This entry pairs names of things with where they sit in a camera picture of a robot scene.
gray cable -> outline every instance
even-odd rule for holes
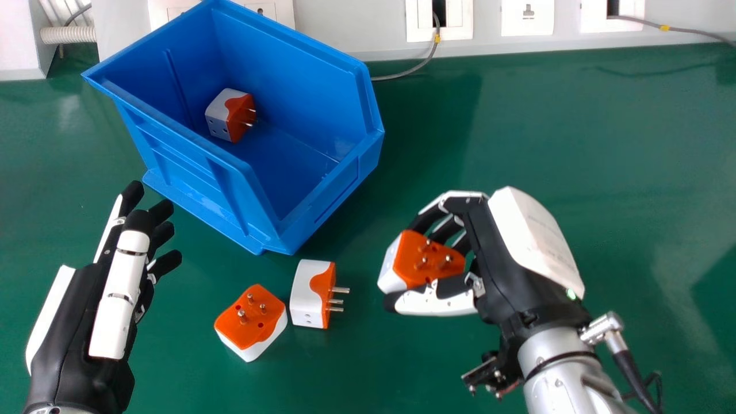
[[[71,24],[72,21],[74,21],[75,18],[80,17],[84,12],[92,8],[92,3],[87,4],[86,6],[82,7],[81,9],[77,10],[73,15],[69,16],[68,19],[66,19],[66,22],[64,22],[64,26],[68,26]]]
[[[432,60],[432,57],[434,57],[434,52],[437,50],[437,45],[439,44],[439,17],[437,17],[436,13],[432,13],[432,17],[434,17],[434,26],[436,27],[436,30],[434,31],[434,39],[432,40],[432,50],[429,51],[429,56],[425,57],[424,60],[419,62],[415,67],[411,69],[406,69],[403,72],[399,72],[397,74],[388,74],[386,76],[374,76],[371,77],[371,81],[373,82],[380,82],[382,80],[393,80],[398,79],[400,77],[404,77],[408,74],[413,74],[414,72],[420,70],[423,68],[427,63],[429,63],[430,60]]]
[[[707,36],[709,38],[714,38],[716,40],[722,41],[730,45],[731,47],[736,48],[736,42],[728,38],[725,38],[721,35],[718,35],[716,33],[705,32],[704,30],[683,29],[681,27],[671,27],[666,24],[657,24],[657,23],[654,23],[653,21],[643,20],[641,18],[630,17],[627,15],[610,15],[608,16],[608,18],[614,18],[617,20],[633,21],[635,23],[645,24],[646,26],[656,27],[657,29],[662,30],[663,32],[681,32],[681,33],[692,33],[694,35]]]

black and white robotic hand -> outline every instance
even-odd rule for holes
[[[164,200],[134,210],[144,195],[133,181],[115,201],[92,264],[63,265],[26,348],[31,385],[24,414],[119,414],[135,380],[128,356],[154,286],[181,263],[156,250],[174,235]]]
[[[498,349],[462,376],[473,394],[484,387],[501,399],[523,385],[531,414],[634,413],[625,403],[631,398],[662,413],[659,374],[642,380],[614,312],[590,317],[560,227],[518,189],[491,197],[440,195],[389,246],[378,286],[390,312],[477,313],[500,328]],[[599,343],[606,343],[632,392],[622,395],[604,373],[595,353]],[[647,390],[652,382],[657,402]]]

wall outlet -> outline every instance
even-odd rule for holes
[[[232,0],[258,14],[276,20],[284,26],[296,28],[293,0]],[[151,30],[156,30],[199,3],[199,0],[148,0]]]
[[[501,0],[501,36],[549,36],[554,0]]]
[[[644,18],[645,0],[619,0],[618,12],[615,7],[609,11],[609,0],[580,1],[580,33],[637,32],[644,28],[641,23],[609,19],[608,15],[628,15]]]
[[[473,0],[445,0],[445,26],[440,27],[443,41],[473,38]],[[429,42],[434,39],[432,0],[406,0],[406,41]]]

white corrugated hose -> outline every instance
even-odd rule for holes
[[[45,44],[95,43],[94,26],[44,27],[41,40]]]

plug adapter inside blue bin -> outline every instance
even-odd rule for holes
[[[83,77],[112,97],[144,182],[248,251],[293,254],[378,164],[383,125],[367,67],[228,0],[207,0]],[[205,109],[253,94],[232,144]]]

